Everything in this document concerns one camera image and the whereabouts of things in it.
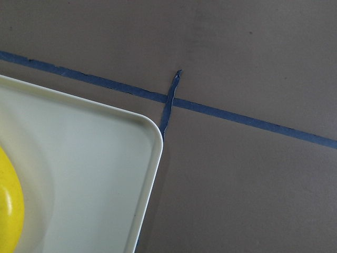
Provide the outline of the white bear-print tray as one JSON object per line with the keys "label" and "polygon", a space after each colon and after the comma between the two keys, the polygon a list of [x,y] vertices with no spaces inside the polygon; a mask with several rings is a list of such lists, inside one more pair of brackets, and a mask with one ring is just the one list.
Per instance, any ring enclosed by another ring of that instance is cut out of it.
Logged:
{"label": "white bear-print tray", "polygon": [[163,149],[151,119],[2,76],[1,146],[25,200],[17,252],[134,252]]}

